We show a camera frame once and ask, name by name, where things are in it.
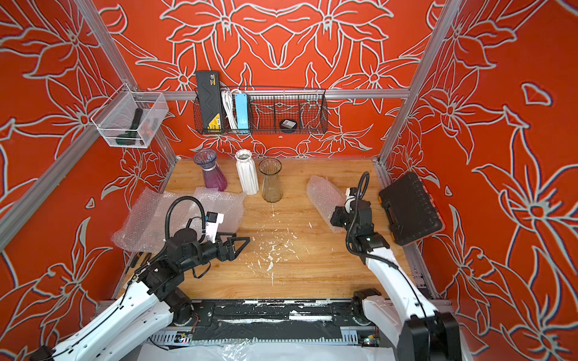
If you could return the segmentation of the bubble bundle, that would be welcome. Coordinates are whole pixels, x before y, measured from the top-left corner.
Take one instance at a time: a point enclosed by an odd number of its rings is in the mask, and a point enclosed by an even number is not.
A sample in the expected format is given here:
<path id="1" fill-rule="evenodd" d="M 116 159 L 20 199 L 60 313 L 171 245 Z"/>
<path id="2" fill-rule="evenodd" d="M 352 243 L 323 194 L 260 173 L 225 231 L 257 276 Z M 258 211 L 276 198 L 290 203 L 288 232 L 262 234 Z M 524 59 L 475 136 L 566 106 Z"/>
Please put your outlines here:
<path id="1" fill-rule="evenodd" d="M 343 227 L 335 227 L 331 224 L 331 217 L 336 207 L 344 206 L 346 201 L 345 194 L 329 182 L 324 177 L 313 175 L 306 186 L 306 193 L 310 202 L 317 209 L 329 229 L 333 233 L 341 233 Z"/>

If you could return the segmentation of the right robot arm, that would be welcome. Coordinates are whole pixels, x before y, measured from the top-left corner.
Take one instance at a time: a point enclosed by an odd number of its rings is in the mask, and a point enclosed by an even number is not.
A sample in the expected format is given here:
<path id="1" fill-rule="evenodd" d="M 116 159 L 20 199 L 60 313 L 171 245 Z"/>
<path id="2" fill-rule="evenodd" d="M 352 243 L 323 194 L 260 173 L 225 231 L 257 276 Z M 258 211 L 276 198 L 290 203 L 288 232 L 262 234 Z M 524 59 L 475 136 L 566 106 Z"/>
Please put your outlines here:
<path id="1" fill-rule="evenodd" d="M 355 292 L 352 308 L 373 323 L 393 346 L 397 360 L 463 360 L 459 324 L 440 311 L 409 279 L 385 238 L 374 230 L 371 204 L 363 199 L 370 182 L 366 171 L 337 206 L 331 224 L 346 230 L 347 251 L 359 257 L 385 290 Z"/>

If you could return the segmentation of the purple glass vase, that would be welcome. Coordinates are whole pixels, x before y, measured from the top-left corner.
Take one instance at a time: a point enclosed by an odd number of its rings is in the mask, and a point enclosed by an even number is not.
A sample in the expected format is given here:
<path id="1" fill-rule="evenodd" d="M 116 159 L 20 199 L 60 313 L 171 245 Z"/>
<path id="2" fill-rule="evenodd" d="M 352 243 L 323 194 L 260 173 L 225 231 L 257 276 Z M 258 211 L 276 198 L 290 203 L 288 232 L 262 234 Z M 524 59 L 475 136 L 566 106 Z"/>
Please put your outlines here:
<path id="1" fill-rule="evenodd" d="M 204 149 L 194 155 L 194 162 L 203 171 L 203 180 L 208 189 L 217 189 L 224 192 L 228 183 L 219 165 L 217 164 L 218 154 L 215 150 Z"/>

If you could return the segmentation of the bubble wrap sheet of vase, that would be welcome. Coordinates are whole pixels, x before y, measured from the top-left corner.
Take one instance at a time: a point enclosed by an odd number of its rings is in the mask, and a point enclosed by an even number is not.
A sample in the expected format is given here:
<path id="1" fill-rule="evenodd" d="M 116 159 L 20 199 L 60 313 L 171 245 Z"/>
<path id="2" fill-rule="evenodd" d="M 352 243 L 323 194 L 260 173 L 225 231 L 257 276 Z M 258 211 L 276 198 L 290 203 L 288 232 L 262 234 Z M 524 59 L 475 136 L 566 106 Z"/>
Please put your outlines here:
<path id="1" fill-rule="evenodd" d="M 156 254 L 165 243 L 164 224 L 177 193 L 146 189 L 132 206 L 123 227 L 112 236 L 113 243 L 129 252 Z"/>

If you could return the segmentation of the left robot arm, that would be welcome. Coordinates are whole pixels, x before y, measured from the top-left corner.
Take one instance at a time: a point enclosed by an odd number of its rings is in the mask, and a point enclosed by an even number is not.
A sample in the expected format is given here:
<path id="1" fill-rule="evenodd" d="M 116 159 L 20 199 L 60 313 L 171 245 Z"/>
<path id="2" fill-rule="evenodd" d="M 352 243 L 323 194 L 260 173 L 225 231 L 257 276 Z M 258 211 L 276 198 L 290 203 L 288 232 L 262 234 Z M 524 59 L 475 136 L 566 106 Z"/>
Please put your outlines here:
<path id="1" fill-rule="evenodd" d="M 174 209 L 185 201 L 193 202 L 200 212 L 199 233 L 190 223 L 175 233 L 170 230 Z M 251 241 L 236 233 L 211 230 L 209 225 L 217 225 L 218 217 L 215 212 L 206 212 L 193 196 L 174 200 L 165 216 L 163 248 L 135 271 L 123 296 L 65 341 L 55 347 L 39 347 L 30 359 L 120 359 L 172 323 L 187 326 L 200 321 L 191 298 L 179 288 L 185 273 L 198 266 L 210 269 L 212 260 L 236 260 Z"/>

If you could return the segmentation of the clear glass vase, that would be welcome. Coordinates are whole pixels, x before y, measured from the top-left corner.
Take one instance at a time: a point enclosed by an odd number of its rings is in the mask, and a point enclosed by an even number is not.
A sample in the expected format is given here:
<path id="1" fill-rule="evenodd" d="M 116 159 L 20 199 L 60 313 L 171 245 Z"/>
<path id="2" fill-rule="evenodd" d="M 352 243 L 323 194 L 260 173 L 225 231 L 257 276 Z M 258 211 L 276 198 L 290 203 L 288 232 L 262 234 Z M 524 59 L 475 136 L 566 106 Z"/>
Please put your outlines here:
<path id="1" fill-rule="evenodd" d="M 266 158 L 259 164 L 259 171 L 263 176 L 262 197 L 269 203 L 276 203 L 283 197 L 279 175 L 281 170 L 282 164 L 277 159 Z"/>

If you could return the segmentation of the white ribbed ceramic vase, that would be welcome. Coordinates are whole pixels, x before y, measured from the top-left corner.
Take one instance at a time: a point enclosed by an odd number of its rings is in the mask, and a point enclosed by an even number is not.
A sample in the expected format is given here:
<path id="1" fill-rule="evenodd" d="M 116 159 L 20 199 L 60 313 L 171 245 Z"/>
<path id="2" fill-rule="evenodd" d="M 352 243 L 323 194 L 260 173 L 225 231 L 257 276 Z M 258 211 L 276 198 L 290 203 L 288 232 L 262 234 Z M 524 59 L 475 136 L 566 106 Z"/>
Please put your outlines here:
<path id="1" fill-rule="evenodd" d="M 259 191 L 257 169 L 250 150 L 239 150 L 236 153 L 236 169 L 243 192 L 248 196 Z"/>

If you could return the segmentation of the bubble roll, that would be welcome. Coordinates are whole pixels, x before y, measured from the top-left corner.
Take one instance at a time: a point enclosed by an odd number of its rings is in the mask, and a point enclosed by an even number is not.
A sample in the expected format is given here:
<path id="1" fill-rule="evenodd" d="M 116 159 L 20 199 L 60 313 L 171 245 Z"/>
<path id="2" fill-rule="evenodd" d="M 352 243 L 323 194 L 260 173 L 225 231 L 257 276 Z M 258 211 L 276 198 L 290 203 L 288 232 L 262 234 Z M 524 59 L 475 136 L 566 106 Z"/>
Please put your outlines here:
<path id="1" fill-rule="evenodd" d="M 161 236 L 164 236 L 166 213 L 171 204 L 181 196 L 183 194 L 167 192 L 160 200 L 153 220 L 156 222 L 157 230 L 160 231 Z M 219 232 L 237 232 L 245 212 L 244 201 L 246 195 L 244 193 L 220 192 L 217 189 L 198 187 L 195 189 L 193 197 L 198 199 L 205 212 L 211 211 L 224 215 L 224 222 L 218 227 Z M 181 201 L 172 211 L 170 221 L 171 234 L 184 228 L 191 218 L 194 218 L 191 227 L 196 230 L 197 234 L 200 234 L 201 221 L 198 216 L 200 216 L 200 209 L 195 202 L 190 200 Z"/>

